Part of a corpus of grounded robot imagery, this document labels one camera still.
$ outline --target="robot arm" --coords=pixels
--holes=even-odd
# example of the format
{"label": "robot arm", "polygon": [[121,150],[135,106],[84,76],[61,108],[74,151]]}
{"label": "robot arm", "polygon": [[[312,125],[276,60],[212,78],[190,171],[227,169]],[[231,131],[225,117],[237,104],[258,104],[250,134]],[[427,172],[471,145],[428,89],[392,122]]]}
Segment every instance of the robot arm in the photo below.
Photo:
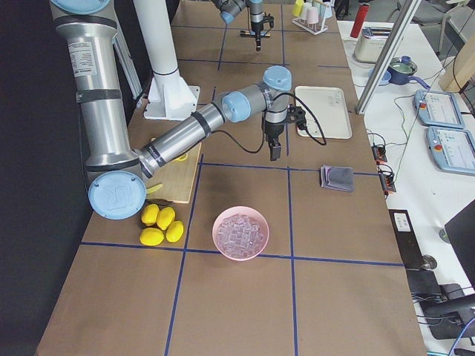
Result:
{"label": "robot arm", "polygon": [[251,18],[250,36],[255,38],[255,49],[261,50],[261,37],[264,24],[269,23],[270,28],[274,27],[274,18],[266,15],[263,11],[262,0],[212,0],[216,8],[221,12],[221,18],[225,23],[233,22],[245,8],[249,8]]}
{"label": "robot arm", "polygon": [[146,177],[152,177],[159,167],[210,136],[226,121],[240,122],[262,111],[267,111],[265,131],[271,147],[271,142],[273,145],[278,143],[278,136],[284,131],[281,122],[287,117],[289,104],[289,97],[279,94],[287,92],[291,87],[292,75],[289,70],[273,66],[264,72],[262,82],[219,95],[213,102],[192,113],[188,119],[138,150],[136,153],[140,157],[142,172]]}

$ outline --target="white label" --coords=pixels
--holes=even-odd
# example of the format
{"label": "white label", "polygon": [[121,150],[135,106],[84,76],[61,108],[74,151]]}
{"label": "white label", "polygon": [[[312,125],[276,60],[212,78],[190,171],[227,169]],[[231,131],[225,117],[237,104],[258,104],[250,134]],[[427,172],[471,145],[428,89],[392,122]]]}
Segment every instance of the white label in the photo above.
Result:
{"label": "white label", "polygon": [[410,232],[409,220],[407,220],[406,214],[394,213],[394,221],[396,221],[396,227],[400,232]]}
{"label": "white label", "polygon": [[97,75],[96,60],[91,42],[75,42],[69,46],[74,77]]}

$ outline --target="wooden cutting board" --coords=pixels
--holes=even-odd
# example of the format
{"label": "wooden cutting board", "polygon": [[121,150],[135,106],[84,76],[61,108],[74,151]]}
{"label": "wooden cutting board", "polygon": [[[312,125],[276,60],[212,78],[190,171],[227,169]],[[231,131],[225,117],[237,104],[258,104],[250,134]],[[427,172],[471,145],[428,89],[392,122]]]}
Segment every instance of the wooden cutting board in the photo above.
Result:
{"label": "wooden cutting board", "polygon": [[147,200],[167,200],[169,202],[188,203],[193,189],[201,143],[194,146],[185,160],[176,159],[159,168],[145,186],[147,189],[161,185],[153,193],[147,194]]}

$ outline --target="lemon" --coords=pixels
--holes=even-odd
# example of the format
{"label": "lemon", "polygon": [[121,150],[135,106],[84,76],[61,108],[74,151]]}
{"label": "lemon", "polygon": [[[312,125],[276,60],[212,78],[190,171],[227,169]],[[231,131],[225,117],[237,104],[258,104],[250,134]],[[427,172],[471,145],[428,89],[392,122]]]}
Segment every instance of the lemon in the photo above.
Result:
{"label": "lemon", "polygon": [[166,239],[169,243],[177,242],[184,232],[183,222],[177,220],[170,224],[168,230],[166,231]]}
{"label": "lemon", "polygon": [[166,230],[173,220],[175,220],[175,210],[172,207],[167,206],[158,213],[157,225],[162,230]]}
{"label": "lemon", "polygon": [[147,226],[152,226],[157,221],[157,215],[160,209],[158,208],[157,204],[150,204],[144,207],[142,211],[142,223],[146,224]]}
{"label": "lemon", "polygon": [[140,242],[146,246],[156,246],[162,243],[163,232],[158,228],[144,228],[140,233]]}

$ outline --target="toaster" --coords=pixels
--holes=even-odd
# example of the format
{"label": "toaster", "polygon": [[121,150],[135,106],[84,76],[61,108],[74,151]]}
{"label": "toaster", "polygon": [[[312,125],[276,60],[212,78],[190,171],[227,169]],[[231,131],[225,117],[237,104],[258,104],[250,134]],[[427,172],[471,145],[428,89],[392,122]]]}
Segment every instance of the toaster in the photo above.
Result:
{"label": "toaster", "polygon": [[376,63],[390,33],[390,27],[363,27],[356,42],[356,60],[358,62]]}

